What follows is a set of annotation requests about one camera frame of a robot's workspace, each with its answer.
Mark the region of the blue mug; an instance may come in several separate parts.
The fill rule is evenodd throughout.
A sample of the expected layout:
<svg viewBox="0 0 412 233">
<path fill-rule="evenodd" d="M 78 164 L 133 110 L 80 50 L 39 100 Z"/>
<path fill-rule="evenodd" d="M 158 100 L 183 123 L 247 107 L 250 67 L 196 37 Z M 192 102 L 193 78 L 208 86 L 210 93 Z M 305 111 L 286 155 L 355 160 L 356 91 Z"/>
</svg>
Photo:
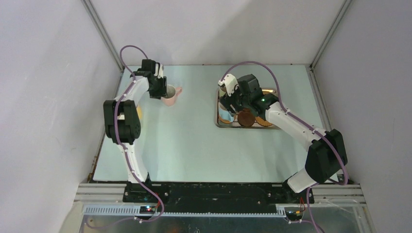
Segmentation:
<svg viewBox="0 0 412 233">
<path fill-rule="evenodd" d="M 218 114 L 219 114 L 220 119 L 230 120 L 232 122 L 234 121 L 234 119 L 226 119 L 227 111 L 226 111 L 226 108 L 221 103 L 218 103 Z"/>
</svg>

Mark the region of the light wood coaster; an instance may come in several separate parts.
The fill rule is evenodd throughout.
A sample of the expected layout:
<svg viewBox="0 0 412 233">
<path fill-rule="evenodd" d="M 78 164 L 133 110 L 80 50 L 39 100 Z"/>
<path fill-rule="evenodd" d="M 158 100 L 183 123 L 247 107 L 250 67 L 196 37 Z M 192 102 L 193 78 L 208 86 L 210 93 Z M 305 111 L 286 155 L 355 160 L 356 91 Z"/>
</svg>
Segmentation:
<svg viewBox="0 0 412 233">
<path fill-rule="evenodd" d="M 220 119 L 220 118 L 219 118 L 219 121 L 224 123 L 224 124 L 231 124 L 232 123 L 232 121 L 230 121 L 230 120 L 225 120 L 225 119 Z"/>
</svg>

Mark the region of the pink cup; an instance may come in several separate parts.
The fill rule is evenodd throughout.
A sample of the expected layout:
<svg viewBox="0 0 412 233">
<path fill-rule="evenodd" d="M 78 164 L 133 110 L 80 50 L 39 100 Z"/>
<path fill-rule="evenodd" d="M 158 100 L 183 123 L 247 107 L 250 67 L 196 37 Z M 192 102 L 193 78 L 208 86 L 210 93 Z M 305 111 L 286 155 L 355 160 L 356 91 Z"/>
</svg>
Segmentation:
<svg viewBox="0 0 412 233">
<path fill-rule="evenodd" d="M 172 85 L 167 85 L 166 86 L 166 96 L 161 97 L 161 101 L 166 106 L 173 106 L 176 103 L 177 98 L 182 93 L 182 91 L 183 91 L 182 87 L 174 87 Z"/>
</svg>

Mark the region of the dark wood coaster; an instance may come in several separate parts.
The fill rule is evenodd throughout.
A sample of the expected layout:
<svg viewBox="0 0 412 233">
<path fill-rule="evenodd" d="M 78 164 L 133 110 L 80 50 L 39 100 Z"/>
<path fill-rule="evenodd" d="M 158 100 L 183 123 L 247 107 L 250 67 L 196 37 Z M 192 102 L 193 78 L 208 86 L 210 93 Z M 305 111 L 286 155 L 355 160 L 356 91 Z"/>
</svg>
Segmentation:
<svg viewBox="0 0 412 233">
<path fill-rule="evenodd" d="M 255 117 L 248 109 L 243 109 L 238 113 L 238 123 L 244 127 L 251 127 L 255 123 Z"/>
</svg>

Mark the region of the woven coaster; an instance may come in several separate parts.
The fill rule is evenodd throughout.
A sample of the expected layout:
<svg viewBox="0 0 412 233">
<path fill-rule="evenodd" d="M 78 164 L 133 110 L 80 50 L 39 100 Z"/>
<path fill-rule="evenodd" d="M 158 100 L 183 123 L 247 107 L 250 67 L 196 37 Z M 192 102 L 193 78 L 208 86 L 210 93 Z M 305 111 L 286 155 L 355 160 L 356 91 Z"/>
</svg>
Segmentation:
<svg viewBox="0 0 412 233">
<path fill-rule="evenodd" d="M 272 123 L 266 120 L 263 120 L 261 117 L 256 117 L 255 120 L 260 126 L 263 126 L 263 127 L 270 127 L 273 125 Z"/>
</svg>

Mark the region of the yellow mug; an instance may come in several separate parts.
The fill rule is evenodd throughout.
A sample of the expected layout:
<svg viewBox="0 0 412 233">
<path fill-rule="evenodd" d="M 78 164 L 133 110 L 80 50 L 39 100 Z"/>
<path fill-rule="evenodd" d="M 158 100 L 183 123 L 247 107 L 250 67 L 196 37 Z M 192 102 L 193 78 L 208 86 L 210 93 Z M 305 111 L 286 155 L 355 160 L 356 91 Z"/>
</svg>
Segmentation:
<svg viewBox="0 0 412 233">
<path fill-rule="evenodd" d="M 142 109 L 141 109 L 141 107 L 140 107 L 140 106 L 137 106 L 137 107 L 136 107 L 136 111 L 137 111 L 137 115 L 138 115 L 139 120 L 142 121 L 143 114 L 142 114 Z"/>
</svg>

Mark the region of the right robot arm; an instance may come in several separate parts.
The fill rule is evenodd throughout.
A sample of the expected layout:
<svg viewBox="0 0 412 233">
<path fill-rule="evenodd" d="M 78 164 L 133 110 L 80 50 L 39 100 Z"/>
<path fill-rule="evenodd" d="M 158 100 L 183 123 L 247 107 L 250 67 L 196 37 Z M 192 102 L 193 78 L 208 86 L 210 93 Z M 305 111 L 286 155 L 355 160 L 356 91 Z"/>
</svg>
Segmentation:
<svg viewBox="0 0 412 233">
<path fill-rule="evenodd" d="M 282 190 L 285 201 L 297 202 L 303 190 L 327 181 L 347 164 L 343 136 L 338 130 L 327 131 L 298 120 L 281 105 L 279 96 L 263 92 L 254 75 L 236 78 L 227 74 L 218 86 L 224 91 L 219 102 L 231 115 L 249 109 L 253 116 L 279 127 L 307 151 L 304 168 L 286 180 L 288 186 Z"/>
</svg>

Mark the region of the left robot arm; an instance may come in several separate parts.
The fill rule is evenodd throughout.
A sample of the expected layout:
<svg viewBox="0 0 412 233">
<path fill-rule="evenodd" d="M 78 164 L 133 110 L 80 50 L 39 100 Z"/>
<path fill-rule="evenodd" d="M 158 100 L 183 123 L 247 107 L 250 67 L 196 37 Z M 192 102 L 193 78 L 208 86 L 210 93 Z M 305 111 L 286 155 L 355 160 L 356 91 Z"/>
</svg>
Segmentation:
<svg viewBox="0 0 412 233">
<path fill-rule="evenodd" d="M 163 71 L 162 64 L 143 59 L 141 67 L 132 72 L 124 92 L 103 103 L 105 134 L 125 158 L 131 183 L 143 183 L 149 175 L 141 152 L 137 150 L 137 139 L 141 133 L 138 103 L 144 94 L 158 100 L 167 95 L 167 77 Z"/>
</svg>

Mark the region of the metal tray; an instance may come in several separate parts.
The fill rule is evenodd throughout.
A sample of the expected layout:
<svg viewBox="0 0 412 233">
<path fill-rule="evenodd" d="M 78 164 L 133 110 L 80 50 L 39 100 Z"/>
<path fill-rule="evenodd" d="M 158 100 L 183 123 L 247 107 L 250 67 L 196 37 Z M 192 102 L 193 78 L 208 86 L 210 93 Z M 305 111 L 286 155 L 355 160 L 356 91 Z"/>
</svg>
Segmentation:
<svg viewBox="0 0 412 233">
<path fill-rule="evenodd" d="M 219 103 L 219 98 L 222 97 L 225 93 L 222 90 L 218 90 L 217 91 L 217 107 L 216 107 L 216 120 L 215 120 L 215 124 L 217 127 L 220 128 L 234 128 L 234 129 L 267 129 L 267 130 L 280 130 L 280 128 L 276 125 L 272 125 L 270 127 L 263 127 L 260 126 L 256 120 L 255 123 L 253 124 L 253 126 L 251 127 L 244 127 L 241 126 L 238 123 L 238 113 L 236 114 L 236 118 L 234 119 L 234 121 L 231 124 L 224 124 L 222 122 L 219 121 L 219 114 L 218 114 L 218 103 Z"/>
</svg>

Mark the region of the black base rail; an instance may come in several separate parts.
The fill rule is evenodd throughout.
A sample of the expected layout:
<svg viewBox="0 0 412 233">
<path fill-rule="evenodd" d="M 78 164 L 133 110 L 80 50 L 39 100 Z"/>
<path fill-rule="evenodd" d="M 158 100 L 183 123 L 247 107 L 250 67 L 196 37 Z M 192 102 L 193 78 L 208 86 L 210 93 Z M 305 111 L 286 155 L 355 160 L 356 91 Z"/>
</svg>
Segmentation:
<svg viewBox="0 0 412 233">
<path fill-rule="evenodd" d="M 277 214 L 279 204 L 314 203 L 312 192 L 294 193 L 285 183 L 127 182 L 126 203 L 151 203 L 166 213 Z"/>
</svg>

